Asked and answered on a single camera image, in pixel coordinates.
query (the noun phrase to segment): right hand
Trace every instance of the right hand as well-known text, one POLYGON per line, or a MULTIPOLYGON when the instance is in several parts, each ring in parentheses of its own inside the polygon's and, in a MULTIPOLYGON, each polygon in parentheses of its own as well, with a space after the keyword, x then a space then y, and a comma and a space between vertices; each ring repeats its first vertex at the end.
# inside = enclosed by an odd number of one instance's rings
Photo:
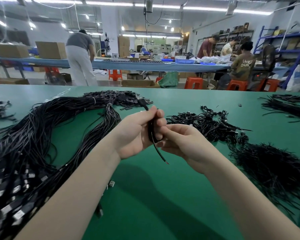
POLYGON ((165 140, 157 143, 163 151, 182 157, 198 173, 204 165, 222 155, 196 128, 184 124, 169 124, 160 128, 165 140))

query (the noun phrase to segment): white pants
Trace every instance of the white pants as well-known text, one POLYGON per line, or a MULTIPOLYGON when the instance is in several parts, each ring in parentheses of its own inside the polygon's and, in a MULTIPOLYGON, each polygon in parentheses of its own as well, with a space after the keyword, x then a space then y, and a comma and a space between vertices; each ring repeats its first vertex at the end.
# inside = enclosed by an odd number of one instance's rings
POLYGON ((89 86, 96 77, 92 70, 92 64, 88 52, 81 47, 69 45, 65 47, 68 62, 71 68, 71 78, 76 86, 89 86))

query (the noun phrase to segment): man in maroon shirt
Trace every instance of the man in maroon shirt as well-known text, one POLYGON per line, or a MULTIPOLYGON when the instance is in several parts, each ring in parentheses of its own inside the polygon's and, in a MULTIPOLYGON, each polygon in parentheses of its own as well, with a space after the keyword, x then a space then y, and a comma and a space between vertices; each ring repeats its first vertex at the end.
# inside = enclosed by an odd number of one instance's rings
POLYGON ((220 40, 219 35, 213 35, 211 38, 203 41, 200 46, 197 58, 202 58, 204 56, 211 56, 212 46, 220 40))

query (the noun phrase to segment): hand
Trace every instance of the hand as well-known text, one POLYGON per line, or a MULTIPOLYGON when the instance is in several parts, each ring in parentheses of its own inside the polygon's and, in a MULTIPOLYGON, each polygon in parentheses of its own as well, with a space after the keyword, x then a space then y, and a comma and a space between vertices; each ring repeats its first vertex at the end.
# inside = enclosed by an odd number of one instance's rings
POLYGON ((222 155, 196 128, 184 124, 169 124, 160 128, 166 138, 157 143, 163 151, 182 157, 198 173, 204 164, 222 155))
POLYGON ((152 106, 149 111, 141 111, 125 117, 110 133, 114 147, 121 159, 134 156, 146 149, 152 142, 148 137, 148 122, 155 118, 155 136, 162 139, 160 127, 167 124, 164 112, 152 106))

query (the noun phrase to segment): green tabletop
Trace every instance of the green tabletop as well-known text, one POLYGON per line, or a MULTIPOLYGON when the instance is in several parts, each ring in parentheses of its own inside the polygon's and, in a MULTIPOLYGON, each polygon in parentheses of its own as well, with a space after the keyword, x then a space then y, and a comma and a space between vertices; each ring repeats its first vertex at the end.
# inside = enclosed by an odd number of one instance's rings
MULTIPOLYGON (((101 90, 140 93, 163 109, 166 116, 187 111, 199 114, 200 105, 214 111, 226 110, 230 124, 253 130, 247 132, 249 142, 271 142, 300 157, 300 122, 288 123, 293 119, 284 114, 262 116, 267 111, 261 108, 262 100, 258 98, 272 94, 267 92, 0 85, 0 100, 10 100, 13 105, 7 113, 16 112, 20 119, 34 103, 44 102, 63 91, 62 96, 75 97, 101 90)), ((142 110, 119 109, 121 118, 142 110)), ((72 157, 84 130, 98 112, 81 113, 72 123, 54 130, 52 142, 58 149, 56 165, 72 157)), ((230 159, 224 142, 214 145, 230 159)), ((153 147, 120 163, 112 176, 114 187, 106 190, 101 198, 104 216, 99 219, 93 215, 83 239, 243 239, 226 205, 204 175, 192 170, 183 159, 162 154, 170 165, 162 161, 153 147)))

